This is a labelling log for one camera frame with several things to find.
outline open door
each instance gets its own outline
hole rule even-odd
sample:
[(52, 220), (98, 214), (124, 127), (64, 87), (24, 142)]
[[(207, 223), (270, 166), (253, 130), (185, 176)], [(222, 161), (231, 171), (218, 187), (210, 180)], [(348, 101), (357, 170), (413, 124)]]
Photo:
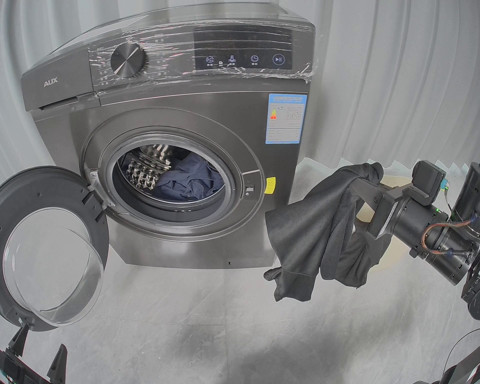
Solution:
[(24, 170), (0, 186), (0, 315), (46, 331), (82, 319), (108, 257), (102, 200), (59, 167)]

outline plastic wrap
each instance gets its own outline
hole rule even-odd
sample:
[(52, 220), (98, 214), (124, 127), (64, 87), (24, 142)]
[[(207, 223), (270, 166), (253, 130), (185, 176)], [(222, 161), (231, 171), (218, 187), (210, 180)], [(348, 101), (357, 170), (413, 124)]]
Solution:
[[(314, 26), (280, 20), (201, 20), (143, 26), (98, 38), (88, 46), (94, 90), (118, 86), (203, 80), (211, 75), (287, 78), (309, 81), (314, 74)], [(119, 77), (110, 65), (115, 49), (137, 44), (145, 65)]]

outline door glass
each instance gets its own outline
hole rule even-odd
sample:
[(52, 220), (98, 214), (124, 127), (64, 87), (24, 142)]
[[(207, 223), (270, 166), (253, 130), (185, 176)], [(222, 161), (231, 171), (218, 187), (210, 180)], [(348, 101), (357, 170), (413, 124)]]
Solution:
[(103, 264), (85, 224), (62, 208), (25, 217), (12, 231), (3, 254), (3, 274), (13, 298), (46, 323), (61, 326), (93, 307)]

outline black garment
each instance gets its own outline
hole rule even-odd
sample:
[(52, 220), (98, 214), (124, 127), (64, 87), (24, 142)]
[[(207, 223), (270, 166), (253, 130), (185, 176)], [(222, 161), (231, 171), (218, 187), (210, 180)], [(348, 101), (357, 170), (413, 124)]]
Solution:
[(368, 270), (378, 263), (391, 237), (369, 239), (359, 220), (352, 236), (364, 201), (349, 186), (359, 177), (379, 183), (383, 174), (379, 163), (340, 168), (303, 200), (265, 214), (268, 237), (282, 265), (264, 274), (266, 280), (276, 281), (276, 301), (310, 300), (319, 269), (325, 280), (352, 287), (365, 284)]

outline gray washing machine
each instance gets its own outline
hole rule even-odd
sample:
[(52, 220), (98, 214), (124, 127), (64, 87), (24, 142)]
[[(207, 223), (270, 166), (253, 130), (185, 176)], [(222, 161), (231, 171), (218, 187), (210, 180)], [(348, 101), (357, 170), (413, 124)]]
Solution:
[[(57, 167), (0, 188), (2, 316), (36, 330), (81, 318), (108, 244), (135, 265), (271, 266), (264, 214), (288, 203), (313, 44), (314, 26), (277, 5), (202, 4), (102, 25), (29, 69), (25, 107)], [(57, 241), (88, 255), (70, 257), (77, 277), (59, 273), (67, 296), (37, 305), (17, 275), (53, 273), (28, 255)]]

